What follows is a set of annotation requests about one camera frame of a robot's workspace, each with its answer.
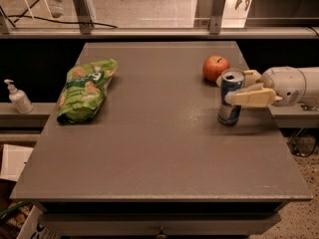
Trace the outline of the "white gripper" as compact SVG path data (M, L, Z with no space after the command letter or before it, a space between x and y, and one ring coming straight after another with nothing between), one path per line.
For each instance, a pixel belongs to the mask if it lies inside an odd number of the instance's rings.
M298 103L304 96L305 77L292 67L273 67L265 71L262 77L255 70L228 69L221 73L216 83L220 87L223 81L234 83L239 80L243 88L248 88L260 79L265 88L228 92L224 100L230 105L253 108L265 108L272 104L277 107L288 107Z

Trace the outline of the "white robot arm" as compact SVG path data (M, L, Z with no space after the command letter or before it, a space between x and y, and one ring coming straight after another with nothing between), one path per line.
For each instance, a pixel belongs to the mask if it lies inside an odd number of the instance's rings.
M225 70L216 80L228 105L263 108L289 107L299 102L318 107L319 68L272 67L256 70Z

